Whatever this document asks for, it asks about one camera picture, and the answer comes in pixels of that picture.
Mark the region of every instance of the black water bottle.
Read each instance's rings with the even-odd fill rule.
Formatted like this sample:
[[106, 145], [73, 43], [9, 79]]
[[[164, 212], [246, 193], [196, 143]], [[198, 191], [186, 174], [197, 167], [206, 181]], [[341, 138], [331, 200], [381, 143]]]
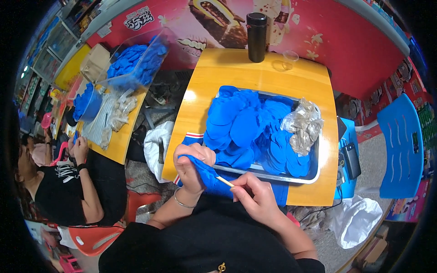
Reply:
[[267, 16], [252, 12], [247, 19], [247, 47], [252, 62], [262, 62], [266, 54]]

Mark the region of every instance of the wooden stick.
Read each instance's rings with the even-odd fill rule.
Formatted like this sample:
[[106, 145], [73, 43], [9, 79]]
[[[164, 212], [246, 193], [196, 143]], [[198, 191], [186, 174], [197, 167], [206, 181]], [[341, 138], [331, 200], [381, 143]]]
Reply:
[[231, 182], [229, 182], [228, 180], [224, 179], [223, 177], [218, 176], [218, 177], [216, 177], [216, 178], [217, 178], [218, 180], [222, 181], [223, 183], [225, 183], [226, 185], [228, 185], [229, 187], [234, 187], [234, 185], [233, 185]]

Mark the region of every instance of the gold pin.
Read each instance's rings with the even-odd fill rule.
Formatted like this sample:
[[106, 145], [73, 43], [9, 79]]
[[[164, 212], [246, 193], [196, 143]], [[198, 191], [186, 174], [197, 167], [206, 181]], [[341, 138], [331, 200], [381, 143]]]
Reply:
[[222, 273], [225, 270], [226, 270], [225, 263], [222, 263], [221, 265], [218, 266], [218, 273]]

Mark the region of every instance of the black watch strap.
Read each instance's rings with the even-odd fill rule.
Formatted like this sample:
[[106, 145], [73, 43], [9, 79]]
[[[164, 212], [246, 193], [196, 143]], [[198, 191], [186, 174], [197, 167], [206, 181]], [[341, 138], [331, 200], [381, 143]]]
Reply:
[[81, 169], [86, 169], [87, 166], [85, 166], [85, 163], [80, 164], [79, 166], [77, 166], [77, 172], [80, 172]]

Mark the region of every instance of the black t-shirt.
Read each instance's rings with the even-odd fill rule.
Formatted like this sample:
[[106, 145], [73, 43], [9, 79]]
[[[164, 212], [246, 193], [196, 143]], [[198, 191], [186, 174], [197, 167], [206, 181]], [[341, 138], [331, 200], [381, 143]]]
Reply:
[[62, 226], [85, 225], [82, 183], [70, 165], [41, 167], [44, 173], [35, 194], [35, 205], [50, 222]]
[[317, 260], [295, 260], [268, 228], [241, 212], [241, 203], [198, 207], [162, 230], [129, 224], [101, 255], [100, 272], [207, 273], [223, 263], [224, 273], [325, 272]]

